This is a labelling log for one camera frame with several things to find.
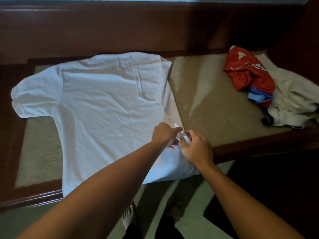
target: white cloth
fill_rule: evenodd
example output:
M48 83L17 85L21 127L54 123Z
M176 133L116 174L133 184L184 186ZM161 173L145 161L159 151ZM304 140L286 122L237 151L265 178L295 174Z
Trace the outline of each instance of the white cloth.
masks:
M314 112L319 104L319 86L289 70L276 67L264 55L256 56L276 84L268 113L275 126L290 125L303 128L309 120L304 113Z
M182 126L167 82L171 62L131 52L52 66L12 89L22 118L52 116L63 152L63 195L151 140L165 121ZM144 183L198 174L180 149L165 149Z

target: right hand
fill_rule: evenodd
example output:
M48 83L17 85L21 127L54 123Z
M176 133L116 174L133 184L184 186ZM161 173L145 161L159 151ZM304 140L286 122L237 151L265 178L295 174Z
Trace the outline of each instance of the right hand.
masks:
M185 158L199 170L205 166L214 165L212 147L204 136L194 130L185 131L192 141L188 145L185 138L180 139L181 152Z

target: bare foot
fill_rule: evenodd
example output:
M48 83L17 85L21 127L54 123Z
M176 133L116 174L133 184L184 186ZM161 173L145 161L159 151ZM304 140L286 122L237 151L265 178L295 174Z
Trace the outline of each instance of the bare foot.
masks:
M132 201L131 205L124 212L122 216L122 222L125 230L129 227L130 224L137 225L136 206L134 204L134 201Z
M173 204L171 210L167 214L167 216L171 216L174 218L175 223L178 222L184 215L183 210L183 202L177 201Z

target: pile of clothes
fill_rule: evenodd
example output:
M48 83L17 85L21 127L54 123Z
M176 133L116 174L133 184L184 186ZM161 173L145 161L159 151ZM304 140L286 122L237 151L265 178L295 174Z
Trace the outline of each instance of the pile of clothes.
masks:
M319 86L288 70L269 68L248 50L232 46L224 71L236 90L248 92L263 110L265 125L302 129L309 119L319 121Z

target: black pants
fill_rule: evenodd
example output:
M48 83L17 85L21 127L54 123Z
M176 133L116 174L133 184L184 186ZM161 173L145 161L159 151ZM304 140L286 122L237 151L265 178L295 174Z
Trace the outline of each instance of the black pants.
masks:
M129 225L123 239L142 239L141 229L137 225ZM174 218L171 216L163 217L156 229L155 239L184 239L182 234L175 228Z

